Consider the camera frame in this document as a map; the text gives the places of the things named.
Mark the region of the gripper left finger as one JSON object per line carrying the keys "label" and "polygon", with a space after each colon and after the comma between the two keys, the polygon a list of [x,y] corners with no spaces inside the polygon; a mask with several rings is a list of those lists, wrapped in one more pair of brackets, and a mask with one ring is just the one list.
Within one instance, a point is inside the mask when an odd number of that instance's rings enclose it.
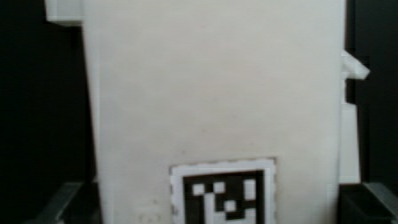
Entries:
{"label": "gripper left finger", "polygon": [[67,182],[38,216],[24,224],[102,224],[99,185]]}

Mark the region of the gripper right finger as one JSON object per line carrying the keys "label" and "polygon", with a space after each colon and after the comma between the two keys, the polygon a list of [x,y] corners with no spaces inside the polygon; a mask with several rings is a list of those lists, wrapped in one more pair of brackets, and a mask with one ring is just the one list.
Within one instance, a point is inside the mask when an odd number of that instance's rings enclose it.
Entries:
{"label": "gripper right finger", "polygon": [[381,182],[340,187],[338,224],[398,224],[398,192]]}

